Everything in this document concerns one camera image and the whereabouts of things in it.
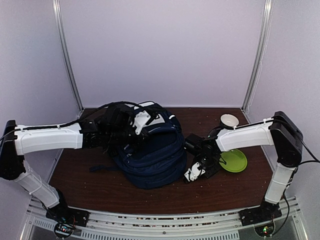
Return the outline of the navy blue backpack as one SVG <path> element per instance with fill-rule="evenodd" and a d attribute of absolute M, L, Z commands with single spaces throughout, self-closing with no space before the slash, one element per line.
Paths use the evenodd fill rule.
<path fill-rule="evenodd" d="M 148 134 L 148 139 L 139 148 L 134 148 L 132 144 L 109 145 L 109 136 L 105 134 L 105 114 L 97 117 L 94 121 L 104 134 L 100 143 L 115 166 L 96 165 L 89 168 L 90 172 L 122 171 L 140 189 L 160 188 L 184 174 L 187 164 L 185 138 L 173 113 L 153 101 L 137 105 L 118 102 L 109 107 L 130 107 L 136 114 L 145 110 L 155 116 L 155 120 L 142 129 Z"/>

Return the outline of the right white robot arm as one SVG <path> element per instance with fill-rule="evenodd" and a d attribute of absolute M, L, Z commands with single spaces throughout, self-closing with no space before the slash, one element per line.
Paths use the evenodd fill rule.
<path fill-rule="evenodd" d="M 194 155 L 193 164 L 184 174 L 187 182 L 208 175 L 217 164 L 222 153 L 235 149 L 274 146 L 277 164 L 270 184 L 264 195 L 265 203 L 256 210 L 259 220 L 268 220 L 275 212 L 275 205 L 290 184 L 299 164 L 302 162 L 303 134 L 282 111 L 256 123 L 239 125 L 234 115 L 224 114 L 219 126 L 213 128 L 206 137 L 190 134 L 185 139 L 185 149 Z"/>

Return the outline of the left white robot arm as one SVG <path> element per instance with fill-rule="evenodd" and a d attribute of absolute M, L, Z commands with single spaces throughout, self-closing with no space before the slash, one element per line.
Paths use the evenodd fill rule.
<path fill-rule="evenodd" d="M 144 139 L 145 127 L 152 114 L 145 107 L 106 108 L 94 120 L 87 116 L 69 123 L 56 125 L 17 125 L 6 123 L 0 139 L 0 177 L 14 181 L 30 195 L 38 198 L 61 222 L 72 218 L 63 193 L 43 182 L 25 160 L 25 154 L 57 149 L 107 149 Z"/>

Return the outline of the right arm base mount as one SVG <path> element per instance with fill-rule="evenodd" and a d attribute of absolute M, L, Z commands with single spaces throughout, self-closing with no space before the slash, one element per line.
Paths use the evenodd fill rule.
<path fill-rule="evenodd" d="M 254 226 L 255 233 L 262 238 L 271 237 L 276 232 L 274 219 L 282 216 L 279 203 L 265 200 L 259 206 L 245 208 L 238 212 L 242 226 Z"/>

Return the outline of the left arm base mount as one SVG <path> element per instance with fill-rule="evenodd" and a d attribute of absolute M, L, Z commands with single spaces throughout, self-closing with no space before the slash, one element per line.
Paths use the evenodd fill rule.
<path fill-rule="evenodd" d="M 86 227 L 89 220 L 89 212 L 70 208 L 66 204 L 58 204 L 52 208 L 48 208 L 41 203 L 46 211 L 45 216 L 56 222 L 53 227 L 53 233 L 59 239 L 69 238 L 77 229 L 77 227 Z"/>

